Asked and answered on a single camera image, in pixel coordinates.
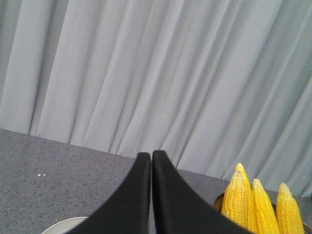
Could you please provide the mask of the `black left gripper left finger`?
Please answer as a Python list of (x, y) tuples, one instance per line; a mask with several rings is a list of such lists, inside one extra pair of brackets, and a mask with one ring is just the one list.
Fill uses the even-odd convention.
[(129, 173), (109, 199), (71, 234), (147, 234), (149, 229), (151, 157), (138, 153)]

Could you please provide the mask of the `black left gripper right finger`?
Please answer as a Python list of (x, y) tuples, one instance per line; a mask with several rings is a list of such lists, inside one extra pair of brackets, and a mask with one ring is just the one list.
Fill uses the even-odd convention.
[(152, 198), (158, 234), (249, 233), (202, 199), (163, 150), (152, 156)]

